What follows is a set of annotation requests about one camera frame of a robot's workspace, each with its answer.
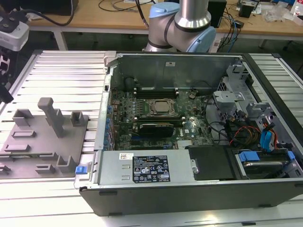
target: green circuit board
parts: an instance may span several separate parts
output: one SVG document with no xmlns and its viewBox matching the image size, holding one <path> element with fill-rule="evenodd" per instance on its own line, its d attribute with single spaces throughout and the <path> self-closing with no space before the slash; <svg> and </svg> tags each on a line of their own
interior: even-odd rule
<svg viewBox="0 0 303 227">
<path fill-rule="evenodd" d="M 112 104 L 114 105 L 114 125 L 116 129 L 116 150 L 135 149 L 179 149 L 187 145 L 213 144 L 213 137 L 206 127 L 202 116 L 202 97 L 197 96 L 190 99 L 191 91 L 181 90 L 176 99 L 137 99 L 131 93 L 114 91 Z M 140 123 L 134 118 L 136 116 L 157 116 L 159 112 L 152 106 L 157 101 L 165 101 L 170 106 L 167 109 L 169 116 L 183 116 L 183 127 L 175 127 L 169 138 L 142 138 L 137 129 Z"/>
</svg>

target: plastic bag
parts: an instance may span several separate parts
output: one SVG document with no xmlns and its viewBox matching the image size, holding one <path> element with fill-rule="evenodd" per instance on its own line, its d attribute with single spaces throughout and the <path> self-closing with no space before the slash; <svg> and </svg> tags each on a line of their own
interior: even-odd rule
<svg viewBox="0 0 303 227">
<path fill-rule="evenodd" d="M 283 15 L 287 12 L 287 3 L 286 2 L 278 2 L 272 9 L 266 10 L 262 13 L 263 18 L 267 22 L 272 22 L 272 21 L 285 21 L 285 18 Z"/>
<path fill-rule="evenodd" d="M 297 0 L 295 1 L 291 13 L 294 14 L 294 16 L 300 16 L 303 15 L 303 0 Z"/>
</svg>

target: cpu socket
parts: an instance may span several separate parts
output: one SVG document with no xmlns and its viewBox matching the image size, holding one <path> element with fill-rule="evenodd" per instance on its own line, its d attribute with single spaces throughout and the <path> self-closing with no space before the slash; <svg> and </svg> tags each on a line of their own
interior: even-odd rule
<svg viewBox="0 0 303 227">
<path fill-rule="evenodd" d="M 174 101 L 172 99 L 154 99 L 149 101 L 150 116 L 175 115 Z"/>
</svg>

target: power supply label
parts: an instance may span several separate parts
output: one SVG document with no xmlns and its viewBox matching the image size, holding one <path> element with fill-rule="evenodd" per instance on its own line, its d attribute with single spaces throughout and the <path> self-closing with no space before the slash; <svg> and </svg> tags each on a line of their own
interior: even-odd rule
<svg viewBox="0 0 303 227">
<path fill-rule="evenodd" d="M 167 156 L 133 157 L 133 181 L 135 183 L 170 182 Z"/>
</svg>

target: motherboard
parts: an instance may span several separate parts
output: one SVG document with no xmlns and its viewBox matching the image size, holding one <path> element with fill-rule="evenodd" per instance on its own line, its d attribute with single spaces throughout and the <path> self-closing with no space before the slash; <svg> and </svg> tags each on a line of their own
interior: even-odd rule
<svg viewBox="0 0 303 227">
<path fill-rule="evenodd" d="M 203 116 L 203 96 L 194 90 L 174 94 L 153 96 L 114 89 L 110 102 L 115 150 L 184 149 L 213 144 Z"/>
</svg>

